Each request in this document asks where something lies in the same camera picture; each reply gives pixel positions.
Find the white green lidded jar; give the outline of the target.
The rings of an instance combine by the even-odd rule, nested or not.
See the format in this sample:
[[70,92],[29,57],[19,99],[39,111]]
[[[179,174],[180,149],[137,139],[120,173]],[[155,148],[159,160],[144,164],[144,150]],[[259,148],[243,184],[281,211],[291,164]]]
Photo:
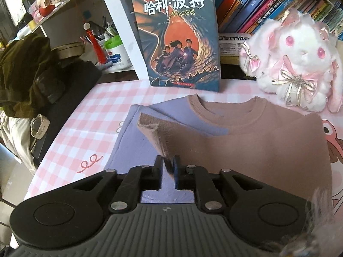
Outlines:
[[106,38],[104,47],[110,58],[110,61],[113,63],[116,69],[124,70],[132,66],[131,60],[128,57],[126,49],[119,35]]

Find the row of colourful shelf books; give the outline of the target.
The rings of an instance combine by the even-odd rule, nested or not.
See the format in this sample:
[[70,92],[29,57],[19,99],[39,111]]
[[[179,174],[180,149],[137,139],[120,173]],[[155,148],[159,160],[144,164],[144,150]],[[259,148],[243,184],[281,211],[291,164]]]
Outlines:
[[342,0],[215,0],[215,6],[221,34],[254,34],[266,20],[281,20],[293,8],[342,39]]

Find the white wristwatch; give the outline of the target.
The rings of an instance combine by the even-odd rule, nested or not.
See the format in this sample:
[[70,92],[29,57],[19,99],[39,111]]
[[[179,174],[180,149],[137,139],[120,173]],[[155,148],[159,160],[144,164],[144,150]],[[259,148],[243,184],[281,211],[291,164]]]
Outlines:
[[31,136],[35,139],[42,139],[50,126],[50,120],[44,115],[37,115],[30,123]]

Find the pink checkered desk mat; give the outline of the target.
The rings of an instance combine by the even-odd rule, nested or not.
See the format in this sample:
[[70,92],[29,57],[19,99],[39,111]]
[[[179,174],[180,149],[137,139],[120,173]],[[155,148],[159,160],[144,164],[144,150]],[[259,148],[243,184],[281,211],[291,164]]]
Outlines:
[[151,87],[147,80],[98,84],[59,131],[31,181],[25,198],[48,192],[103,170],[131,105],[152,105],[198,94],[210,102],[241,103],[259,96],[278,104],[255,81],[223,79],[220,92]]

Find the white wooden bookshelf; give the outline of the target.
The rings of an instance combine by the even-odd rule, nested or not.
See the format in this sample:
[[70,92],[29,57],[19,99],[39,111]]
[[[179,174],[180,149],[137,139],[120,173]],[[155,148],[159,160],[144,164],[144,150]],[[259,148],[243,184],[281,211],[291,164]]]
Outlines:
[[55,48],[82,41],[86,23],[96,35],[112,24],[122,40],[116,50],[124,58],[109,71],[133,70],[138,79],[147,79],[133,12],[132,0],[1,0],[1,35],[12,41],[40,33]]

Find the white pink plush bunny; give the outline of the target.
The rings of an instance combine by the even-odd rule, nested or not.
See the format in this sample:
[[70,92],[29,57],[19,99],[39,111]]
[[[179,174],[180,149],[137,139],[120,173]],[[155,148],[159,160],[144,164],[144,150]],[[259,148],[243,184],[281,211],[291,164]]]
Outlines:
[[239,66],[288,107],[339,112],[342,106],[342,60],[337,39],[322,22],[296,9],[281,20],[266,20],[241,45]]

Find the pink and purple sweater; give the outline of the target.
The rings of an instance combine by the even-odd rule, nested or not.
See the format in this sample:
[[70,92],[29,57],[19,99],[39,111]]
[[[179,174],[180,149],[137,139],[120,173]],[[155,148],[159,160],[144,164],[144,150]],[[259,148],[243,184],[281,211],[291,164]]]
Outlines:
[[322,119],[261,97],[243,103],[206,102],[189,95],[132,105],[106,167],[126,173],[157,156],[210,173],[232,169],[304,199],[332,195],[332,171]]

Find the dark olive garment pile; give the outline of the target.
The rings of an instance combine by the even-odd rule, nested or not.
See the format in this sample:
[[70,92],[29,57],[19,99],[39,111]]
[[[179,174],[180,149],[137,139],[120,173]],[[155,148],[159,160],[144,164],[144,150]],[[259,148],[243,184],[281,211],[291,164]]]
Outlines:
[[8,117],[34,118],[64,93],[50,39],[36,33],[1,52],[1,109]]

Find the Harry Potter book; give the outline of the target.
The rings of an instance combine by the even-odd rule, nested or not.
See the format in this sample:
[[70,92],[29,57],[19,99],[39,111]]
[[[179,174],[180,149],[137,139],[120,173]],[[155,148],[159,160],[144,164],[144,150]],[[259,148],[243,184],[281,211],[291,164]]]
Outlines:
[[132,5],[151,86],[219,91],[214,0],[132,0]]

